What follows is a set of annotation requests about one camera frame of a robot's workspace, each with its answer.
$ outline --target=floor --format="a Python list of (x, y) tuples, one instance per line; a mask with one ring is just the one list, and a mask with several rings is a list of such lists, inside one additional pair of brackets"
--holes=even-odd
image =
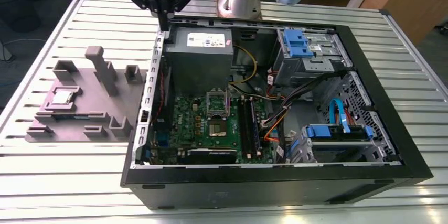
[[(36, 1), (35, 8), (41, 18), (41, 27), (31, 33), (15, 33), (0, 21), (0, 39), (3, 42), (16, 39), (45, 40), (63, 16), (71, 0), (41, 0)], [(33, 63), (44, 43), (37, 40), (19, 41), (7, 46), (16, 56), (12, 63), (0, 61), (0, 111), (4, 108), (27, 70)], [(448, 84), (448, 36), (443, 36), (433, 30), (427, 39), (417, 45), (417, 49), (425, 57), (429, 65)]]

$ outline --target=blue drive bracket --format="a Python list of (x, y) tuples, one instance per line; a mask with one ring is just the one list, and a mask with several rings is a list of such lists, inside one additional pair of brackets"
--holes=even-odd
[(303, 32), (295, 29), (284, 30), (284, 43), (289, 50), (292, 58), (312, 58), (313, 52), (308, 49), (308, 39), (303, 36)]
[(367, 139), (371, 140), (375, 137), (373, 128), (371, 126), (364, 127)]
[(299, 139), (295, 140), (295, 142), (292, 143), (289, 149), (288, 149), (288, 152), (287, 152), (287, 157), (291, 157), (292, 155), (292, 151), (295, 150), (295, 148), (297, 147), (299, 145)]
[(325, 125), (307, 126), (308, 137), (331, 137), (329, 127)]

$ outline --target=motherboard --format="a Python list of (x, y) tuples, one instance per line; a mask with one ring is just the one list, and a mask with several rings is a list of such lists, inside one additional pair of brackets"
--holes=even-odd
[(173, 122), (169, 133), (157, 133), (159, 147), (152, 149), (155, 163), (236, 164), (272, 163), (271, 143), (261, 145), (257, 125), (267, 118), (264, 101), (249, 98), (220, 97), (219, 92), (207, 96), (176, 96)]

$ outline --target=cable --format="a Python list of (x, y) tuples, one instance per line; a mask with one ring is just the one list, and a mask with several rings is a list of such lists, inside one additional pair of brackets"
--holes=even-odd
[(356, 122), (355, 122), (355, 120), (353, 120), (353, 117), (352, 117), (352, 115), (349, 114), (348, 108), (344, 108), (344, 112), (345, 112), (345, 115), (347, 115), (347, 118), (348, 118), (348, 123), (349, 123), (351, 125), (356, 125)]
[(3, 50), (1, 57), (3, 57), (3, 60), (4, 60), (5, 63), (12, 63), (13, 60), (16, 59), (15, 56), (12, 55), (11, 58), (7, 60), (5, 45), (16, 43), (19, 41), (43, 41), (43, 42), (47, 42), (43, 39), (16, 39), (16, 40), (12, 40), (12, 41), (8, 41), (8, 42), (3, 43), (3, 40), (0, 39), (1, 50)]
[(253, 61), (253, 72), (252, 72), (251, 76), (249, 76), (248, 78), (245, 78), (243, 81), (232, 81), (232, 82), (229, 82), (231, 84), (239, 84), (239, 83), (244, 83), (244, 82), (247, 82), (249, 79), (252, 79), (252, 77), (253, 77), (255, 74), (257, 73), (257, 61), (256, 61), (253, 55), (249, 53), (248, 50), (245, 50), (243, 47), (240, 47), (240, 46), (237, 46), (237, 45), (233, 45), (233, 47), (240, 48), (240, 49), (247, 53), (247, 55), (249, 55), (249, 57), (251, 57), (251, 59), (252, 59), (252, 61)]
[(287, 160), (287, 140), (285, 140), (285, 134), (284, 134), (284, 121), (280, 122), (277, 125), (277, 133), (279, 133), (279, 146), (284, 150), (283, 156), (276, 156), (276, 163), (284, 163)]
[[(335, 120), (335, 106), (337, 106), (337, 111), (339, 111), (339, 120), (336, 121)], [(333, 123), (337, 123), (337, 124), (341, 124), (343, 127), (344, 127), (344, 133), (349, 133), (351, 132), (351, 127), (348, 127), (348, 118), (347, 118), (347, 115), (345, 115), (345, 112), (344, 112), (344, 104), (343, 104), (343, 101), (341, 99), (339, 98), (333, 98), (331, 99), (331, 102), (329, 102), (329, 123), (333, 124)]]
[(252, 92), (256, 94), (257, 91), (255, 90), (252, 84), (248, 81), (244, 84), (249, 87), (249, 89), (252, 90)]
[(277, 96), (269, 94), (269, 91), (271, 91), (272, 87), (273, 87), (272, 85), (268, 86), (268, 89), (267, 89), (267, 91), (265, 91), (265, 92), (267, 92), (267, 93), (265, 93), (265, 94), (267, 94), (265, 96), (269, 97), (269, 98), (276, 98), (276, 99), (277, 99)]
[(285, 100), (281, 103), (281, 106), (289, 103), (293, 99), (297, 99), (303, 94), (308, 93), (323, 81), (333, 77), (344, 76), (347, 72), (348, 72), (347, 70), (340, 70), (333, 73), (324, 73), (320, 76), (317, 76), (313, 80), (300, 85), (287, 96)]
[(12, 57), (7, 60), (5, 44), (3, 43), (1, 39), (0, 39), (0, 44), (1, 44), (1, 50), (3, 50), (3, 53), (1, 53), (3, 60), (5, 61), (5, 63), (12, 63), (13, 62)]
[(160, 101), (160, 106), (159, 106), (157, 114), (153, 117), (152, 122), (151, 122), (152, 124), (156, 121), (156, 118), (159, 117), (159, 114), (161, 112), (161, 108), (163, 108), (163, 104), (164, 104), (164, 96), (165, 95), (164, 95), (164, 88), (163, 88), (163, 72), (160, 70), (160, 98), (161, 98), (161, 101)]
[(243, 95), (247, 95), (247, 96), (249, 96), (249, 97), (259, 97), (259, 98), (265, 99), (265, 100), (276, 100), (276, 99), (264, 97), (264, 96), (261, 96), (261, 95), (257, 95), (257, 94), (249, 94), (249, 93), (244, 92), (244, 91), (243, 91), (235, 84), (229, 84), (229, 85), (231, 85), (231, 86), (236, 89), (236, 91), (237, 91), (240, 94), (243, 94)]
[(268, 130), (268, 132), (264, 135), (264, 139), (267, 139), (267, 137), (269, 136), (269, 133), (273, 131), (275, 127), (279, 125), (279, 123), (281, 122), (283, 118), (285, 118), (287, 113), (284, 113), (284, 115), (279, 118), (279, 120), (276, 121), (276, 123), (273, 124), (273, 126), (271, 127), (271, 129)]
[(271, 141), (271, 142), (279, 142), (279, 139), (275, 139), (275, 138), (271, 138), (271, 137), (267, 137), (264, 140)]
[(283, 113), (289, 109), (289, 106), (291, 106), (291, 104), (288, 104), (287, 106), (284, 106), (283, 109), (263, 122), (261, 125), (269, 124), (273, 119), (276, 119), (279, 116), (281, 116)]

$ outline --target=yellow cable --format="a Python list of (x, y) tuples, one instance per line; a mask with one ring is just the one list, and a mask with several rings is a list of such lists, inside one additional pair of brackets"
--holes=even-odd
[(249, 53), (248, 50), (245, 50), (243, 47), (240, 47), (240, 46), (237, 46), (237, 45), (233, 45), (233, 47), (240, 48), (240, 49), (247, 53), (247, 55), (249, 55), (249, 57), (251, 57), (251, 59), (252, 59), (252, 61), (253, 61), (253, 72), (252, 72), (251, 76), (249, 76), (248, 78), (245, 78), (243, 81), (232, 81), (232, 82), (231, 82), (231, 84), (240, 84), (240, 83), (247, 82), (247, 81), (255, 76), (255, 74), (257, 73), (257, 61), (255, 60), (255, 57), (253, 57), (253, 55)]

